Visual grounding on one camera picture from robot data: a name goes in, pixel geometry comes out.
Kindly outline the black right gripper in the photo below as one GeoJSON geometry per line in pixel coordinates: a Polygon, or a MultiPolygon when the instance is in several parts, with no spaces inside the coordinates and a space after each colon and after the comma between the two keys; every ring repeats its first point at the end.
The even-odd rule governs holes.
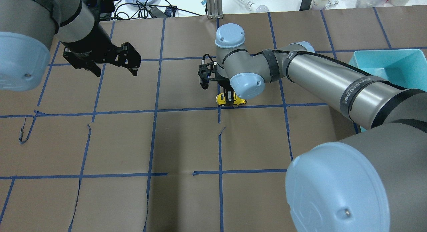
{"type": "Polygon", "coordinates": [[[234,90],[230,85],[230,80],[219,74],[217,62],[209,54],[205,54],[202,57],[198,75],[200,78],[199,83],[204,90],[209,88],[210,81],[216,81],[223,88],[225,106],[234,105],[234,90]]]}

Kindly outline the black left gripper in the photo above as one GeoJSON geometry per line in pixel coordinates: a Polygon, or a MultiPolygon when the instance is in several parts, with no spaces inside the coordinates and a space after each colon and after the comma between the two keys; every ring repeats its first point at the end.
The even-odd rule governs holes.
{"type": "Polygon", "coordinates": [[[141,55],[129,42],[120,47],[114,45],[100,24],[95,24],[90,33],[76,42],[63,42],[63,57],[75,69],[85,69],[96,77],[101,77],[102,69],[98,64],[112,64],[127,68],[137,76],[141,65],[141,55]]]}

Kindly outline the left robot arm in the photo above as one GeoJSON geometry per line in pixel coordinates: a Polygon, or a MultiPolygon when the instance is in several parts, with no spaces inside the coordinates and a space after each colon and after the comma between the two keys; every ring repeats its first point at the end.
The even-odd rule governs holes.
{"type": "Polygon", "coordinates": [[[1,90],[35,89],[49,63],[53,39],[75,69],[101,76],[99,64],[137,76],[141,56],[128,42],[112,43],[100,25],[101,0],[1,0],[1,90]]]}

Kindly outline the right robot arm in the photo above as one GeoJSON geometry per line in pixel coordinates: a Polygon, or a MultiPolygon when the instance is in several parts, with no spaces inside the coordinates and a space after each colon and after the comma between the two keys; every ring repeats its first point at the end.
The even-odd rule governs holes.
{"type": "Polygon", "coordinates": [[[244,42],[238,24],[217,29],[218,57],[203,58],[198,70],[203,89],[217,81],[230,103],[286,78],[366,129],[292,160],[285,190],[296,230],[425,232],[426,92],[315,53],[308,42],[254,56],[244,42]]]}

